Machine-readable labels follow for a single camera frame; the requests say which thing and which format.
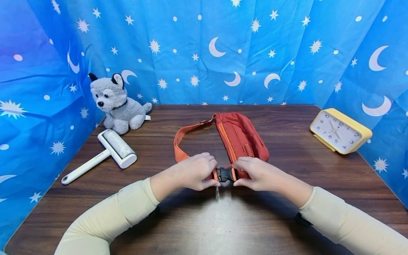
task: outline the crescent moon print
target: crescent moon print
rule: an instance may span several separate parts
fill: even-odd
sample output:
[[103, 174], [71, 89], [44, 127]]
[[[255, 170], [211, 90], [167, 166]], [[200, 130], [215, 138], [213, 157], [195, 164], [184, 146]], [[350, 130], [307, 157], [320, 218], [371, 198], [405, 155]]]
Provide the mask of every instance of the crescent moon print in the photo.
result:
[[233, 81], [231, 82], [224, 81], [225, 84], [227, 84], [230, 87], [235, 87], [241, 82], [241, 76], [235, 71], [234, 71], [234, 74], [235, 74], [235, 79]]
[[279, 75], [277, 75], [276, 73], [270, 73], [270, 74], [268, 74], [268, 76], [267, 76], [267, 77], [265, 78], [265, 80], [264, 80], [264, 86], [265, 86], [265, 88], [268, 88], [268, 84], [269, 84], [269, 82], [272, 81], [272, 80], [278, 80], [278, 81], [280, 81]]
[[122, 79], [123, 79], [127, 84], [130, 84], [130, 83], [128, 82], [128, 80], [127, 80], [127, 78], [128, 78], [129, 75], [137, 77], [137, 75], [136, 75], [134, 72], [132, 72], [132, 71], [130, 71], [130, 70], [123, 70], [123, 71], [122, 71]]
[[365, 106], [364, 103], [362, 103], [361, 106], [363, 107], [363, 111], [367, 115], [373, 116], [373, 117], [379, 117], [379, 116], [385, 115], [391, 109], [391, 101], [389, 100], [388, 97], [384, 96], [384, 102], [380, 107], [368, 108], [367, 106]]
[[378, 72], [378, 71], [382, 71], [382, 70], [384, 70], [386, 68], [386, 67], [382, 67], [382, 66], [380, 66], [378, 64], [378, 57], [381, 54], [381, 52], [387, 47], [388, 47], [388, 45], [381, 46], [372, 53], [372, 55], [370, 57], [370, 60], [368, 61], [368, 67], [371, 70]]
[[215, 42], [217, 41], [217, 39], [218, 39], [218, 37], [214, 37], [211, 40], [210, 44], [208, 45], [208, 49], [209, 49], [211, 55], [213, 55], [214, 57], [219, 58], [219, 57], [224, 56], [225, 52], [219, 52], [217, 50], [217, 48], [215, 47]]
[[67, 61], [68, 61], [69, 67], [71, 67], [71, 70], [74, 73], [79, 73], [79, 63], [77, 65], [74, 65], [72, 63], [71, 58], [69, 57], [69, 51], [67, 52]]

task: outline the alarm clock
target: alarm clock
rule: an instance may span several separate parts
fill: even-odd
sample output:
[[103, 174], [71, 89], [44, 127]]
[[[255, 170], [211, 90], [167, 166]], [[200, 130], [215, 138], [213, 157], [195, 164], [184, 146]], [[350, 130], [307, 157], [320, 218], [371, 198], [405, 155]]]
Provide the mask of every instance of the alarm clock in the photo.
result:
[[310, 125], [310, 131], [340, 154], [356, 151], [373, 135], [369, 128], [334, 108], [321, 110]]

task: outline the dog toy ear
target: dog toy ear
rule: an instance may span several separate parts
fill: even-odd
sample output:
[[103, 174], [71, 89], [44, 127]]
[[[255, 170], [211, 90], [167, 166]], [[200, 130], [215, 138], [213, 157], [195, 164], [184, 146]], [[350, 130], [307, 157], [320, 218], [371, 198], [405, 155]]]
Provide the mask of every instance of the dog toy ear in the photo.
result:
[[112, 76], [112, 82], [117, 84], [117, 85], [122, 86], [122, 89], [125, 88], [125, 85], [124, 85], [123, 80], [122, 80], [122, 76], [120, 76], [120, 74], [118, 74], [118, 73], [115, 73]]
[[95, 81], [98, 79], [98, 77], [96, 77], [96, 75], [94, 75], [93, 73], [89, 73], [88, 77], [91, 79], [91, 82]]

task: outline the lint roller handle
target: lint roller handle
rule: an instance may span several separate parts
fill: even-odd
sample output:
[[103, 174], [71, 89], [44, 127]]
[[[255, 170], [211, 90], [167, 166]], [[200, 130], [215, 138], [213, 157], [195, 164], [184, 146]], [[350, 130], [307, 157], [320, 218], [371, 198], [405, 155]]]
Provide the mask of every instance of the lint roller handle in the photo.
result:
[[91, 160], [86, 162], [85, 164], [81, 165], [74, 171], [70, 172], [64, 178], [62, 178], [61, 183], [64, 185], [70, 184], [74, 180], [76, 180], [78, 177], [83, 175], [84, 173], [88, 172], [91, 170], [94, 166], [99, 164], [101, 161], [109, 157], [111, 154], [108, 149], [104, 150], [103, 152], [99, 153], [95, 157], [93, 157]]

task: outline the lint roller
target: lint roller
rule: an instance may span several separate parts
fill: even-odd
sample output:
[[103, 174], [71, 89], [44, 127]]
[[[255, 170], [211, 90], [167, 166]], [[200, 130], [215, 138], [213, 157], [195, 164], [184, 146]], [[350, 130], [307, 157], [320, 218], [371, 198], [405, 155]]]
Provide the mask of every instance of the lint roller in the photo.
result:
[[94, 158], [81, 165], [74, 171], [62, 178], [61, 183], [70, 184], [72, 181], [91, 170], [94, 166], [112, 156], [120, 168], [125, 169], [135, 163], [137, 156], [132, 148], [112, 129], [106, 129], [98, 135], [99, 141], [106, 150], [96, 155]]

